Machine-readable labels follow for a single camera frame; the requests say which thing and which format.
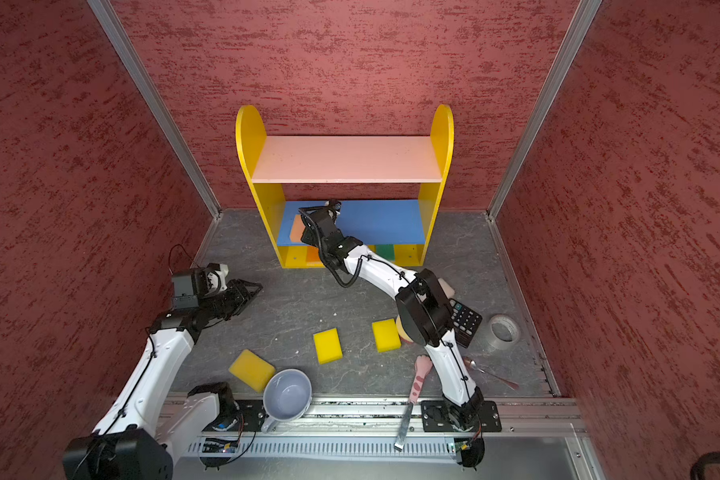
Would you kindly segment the large yellow sponge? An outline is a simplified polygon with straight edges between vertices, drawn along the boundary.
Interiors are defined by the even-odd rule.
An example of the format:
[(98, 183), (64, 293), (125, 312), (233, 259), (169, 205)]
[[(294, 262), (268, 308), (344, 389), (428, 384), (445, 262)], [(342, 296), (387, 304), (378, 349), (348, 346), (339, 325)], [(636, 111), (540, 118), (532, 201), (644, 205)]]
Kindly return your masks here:
[(244, 349), (229, 367), (229, 372), (257, 393), (262, 393), (276, 368), (248, 349)]

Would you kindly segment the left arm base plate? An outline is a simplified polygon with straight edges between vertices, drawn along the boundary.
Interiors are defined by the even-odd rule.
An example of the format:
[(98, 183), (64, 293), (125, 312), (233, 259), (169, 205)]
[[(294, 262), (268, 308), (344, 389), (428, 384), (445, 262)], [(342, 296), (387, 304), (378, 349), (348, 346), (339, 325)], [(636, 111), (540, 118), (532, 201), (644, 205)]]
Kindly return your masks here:
[(237, 399), (221, 407), (211, 428), (219, 433), (259, 432), (266, 416), (261, 399)]

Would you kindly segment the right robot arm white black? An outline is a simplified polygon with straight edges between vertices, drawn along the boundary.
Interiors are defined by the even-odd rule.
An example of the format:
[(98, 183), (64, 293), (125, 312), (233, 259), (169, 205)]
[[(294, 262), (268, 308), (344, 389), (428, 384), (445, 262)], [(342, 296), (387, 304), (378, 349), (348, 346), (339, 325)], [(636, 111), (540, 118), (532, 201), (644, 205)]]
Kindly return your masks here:
[(341, 203), (300, 207), (301, 241), (317, 249), (318, 258), (343, 288), (363, 279), (394, 299), (402, 330), (422, 346), (441, 382), (451, 424), (465, 431), (477, 421), (484, 397), (472, 379), (456, 340), (453, 306), (430, 270), (413, 271), (393, 264), (337, 227)]

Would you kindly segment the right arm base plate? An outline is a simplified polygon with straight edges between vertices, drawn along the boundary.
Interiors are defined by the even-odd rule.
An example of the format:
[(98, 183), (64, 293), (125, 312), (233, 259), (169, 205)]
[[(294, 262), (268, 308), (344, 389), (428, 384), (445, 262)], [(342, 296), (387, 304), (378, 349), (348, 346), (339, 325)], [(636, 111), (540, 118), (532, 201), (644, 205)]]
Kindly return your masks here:
[(498, 433), (503, 427), (494, 401), (483, 401), (477, 409), (453, 407), (446, 400), (424, 400), (420, 404), (423, 430), (427, 433)]

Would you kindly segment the salmon orange sponge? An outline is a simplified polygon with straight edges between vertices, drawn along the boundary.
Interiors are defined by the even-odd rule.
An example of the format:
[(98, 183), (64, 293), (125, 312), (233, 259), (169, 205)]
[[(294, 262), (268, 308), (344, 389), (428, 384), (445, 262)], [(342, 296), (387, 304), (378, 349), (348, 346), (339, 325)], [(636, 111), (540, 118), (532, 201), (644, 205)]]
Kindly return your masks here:
[(302, 236), (305, 230), (305, 225), (300, 214), (294, 216), (293, 223), (289, 233), (289, 240), (294, 244), (300, 244), (302, 242)]

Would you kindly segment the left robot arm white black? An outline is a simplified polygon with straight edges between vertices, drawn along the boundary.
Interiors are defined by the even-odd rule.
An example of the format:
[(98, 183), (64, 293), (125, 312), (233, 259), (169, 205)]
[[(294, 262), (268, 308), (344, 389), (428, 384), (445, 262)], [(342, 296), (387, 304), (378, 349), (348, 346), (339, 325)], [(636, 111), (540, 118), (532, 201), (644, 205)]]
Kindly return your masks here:
[(193, 388), (181, 409), (159, 421), (170, 387), (200, 334), (239, 315), (258, 295), (256, 282), (232, 279), (205, 297), (193, 287), (174, 286), (171, 310), (147, 331), (139, 363), (91, 434), (68, 444), (62, 459), (68, 479), (170, 479), (174, 466), (205, 430), (239, 441), (259, 422), (234, 399), (226, 382)]

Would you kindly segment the beige pink sponge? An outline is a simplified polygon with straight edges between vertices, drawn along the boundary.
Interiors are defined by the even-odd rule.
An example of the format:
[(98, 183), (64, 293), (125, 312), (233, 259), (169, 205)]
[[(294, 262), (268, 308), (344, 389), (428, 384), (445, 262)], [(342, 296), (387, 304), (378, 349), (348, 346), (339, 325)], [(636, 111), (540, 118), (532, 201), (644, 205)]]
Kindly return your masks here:
[(455, 295), (455, 289), (454, 289), (453, 287), (451, 287), (451, 286), (450, 286), (444, 279), (442, 279), (442, 278), (439, 278), (439, 279), (438, 279), (438, 282), (439, 282), (441, 288), (443, 289), (446, 297), (447, 297), (448, 299), (453, 298), (454, 295)]

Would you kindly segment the green scrub sponge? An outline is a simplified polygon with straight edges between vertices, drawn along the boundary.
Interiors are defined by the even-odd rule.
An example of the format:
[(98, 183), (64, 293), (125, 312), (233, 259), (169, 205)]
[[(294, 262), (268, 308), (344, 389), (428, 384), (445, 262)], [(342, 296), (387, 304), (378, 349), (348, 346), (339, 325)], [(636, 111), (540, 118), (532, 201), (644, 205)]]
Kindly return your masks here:
[(388, 261), (395, 260), (395, 246), (392, 244), (376, 245), (375, 253)]

